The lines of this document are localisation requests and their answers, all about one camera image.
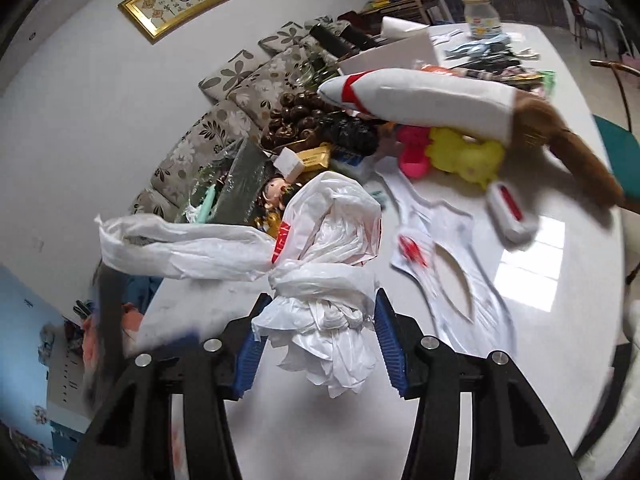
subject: wooden desk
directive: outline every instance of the wooden desk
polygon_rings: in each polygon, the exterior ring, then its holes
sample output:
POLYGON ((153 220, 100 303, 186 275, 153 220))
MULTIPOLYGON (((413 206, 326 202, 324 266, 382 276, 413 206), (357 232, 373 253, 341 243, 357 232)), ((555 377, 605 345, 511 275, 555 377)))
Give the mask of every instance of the wooden desk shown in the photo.
POLYGON ((439 5, 440 0, 400 0, 399 2, 391 2, 374 9, 363 10, 358 14, 367 23, 370 33, 379 34, 383 16, 393 16, 410 22, 433 25, 428 9, 439 5))

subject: jar lid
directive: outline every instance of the jar lid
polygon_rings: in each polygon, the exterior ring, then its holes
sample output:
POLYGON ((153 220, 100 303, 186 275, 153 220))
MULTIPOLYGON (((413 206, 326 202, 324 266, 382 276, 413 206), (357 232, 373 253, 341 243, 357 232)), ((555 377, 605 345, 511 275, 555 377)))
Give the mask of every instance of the jar lid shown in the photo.
POLYGON ((462 0, 465 5, 488 4, 489 0, 462 0))

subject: sofa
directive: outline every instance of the sofa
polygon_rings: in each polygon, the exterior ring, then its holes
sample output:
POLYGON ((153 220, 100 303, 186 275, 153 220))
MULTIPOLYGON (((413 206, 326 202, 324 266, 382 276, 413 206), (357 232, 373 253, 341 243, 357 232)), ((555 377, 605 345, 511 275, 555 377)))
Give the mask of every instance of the sofa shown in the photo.
POLYGON ((298 90, 289 79, 305 63, 308 51, 318 49, 325 60, 335 60, 308 34, 316 23, 336 36, 348 25, 334 22, 330 16, 308 20, 304 25, 287 22, 200 81, 198 85, 212 107, 160 162, 148 186, 130 206, 130 213, 153 213, 174 221, 203 166, 236 140, 258 142, 270 111, 280 107, 280 95, 298 90))

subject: blue wall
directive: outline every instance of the blue wall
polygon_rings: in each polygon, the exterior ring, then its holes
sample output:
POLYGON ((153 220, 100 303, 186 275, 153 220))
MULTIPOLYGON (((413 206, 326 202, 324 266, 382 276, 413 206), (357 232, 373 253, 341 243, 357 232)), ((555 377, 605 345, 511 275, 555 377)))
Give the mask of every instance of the blue wall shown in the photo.
POLYGON ((63 322, 55 308, 0 265, 0 419, 47 447, 51 427, 33 418, 35 405, 47 406, 49 369, 38 361, 40 329, 63 322))

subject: white plastic bag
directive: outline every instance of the white plastic bag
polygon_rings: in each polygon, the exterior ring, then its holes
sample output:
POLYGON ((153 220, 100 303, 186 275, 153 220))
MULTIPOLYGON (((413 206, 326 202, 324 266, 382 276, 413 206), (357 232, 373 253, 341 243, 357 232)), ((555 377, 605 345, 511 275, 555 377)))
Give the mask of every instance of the white plastic bag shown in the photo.
POLYGON ((253 320, 256 337, 288 346, 281 366, 306 370, 335 397, 359 391, 375 364, 360 332, 378 286, 362 264, 378 254, 381 216, 360 184, 326 171, 293 197, 276 242, 251 227, 171 224, 147 214, 96 222, 102 259, 121 272, 233 281, 268 273, 276 297, 253 320), (127 240, 139 236, 156 241, 127 240))

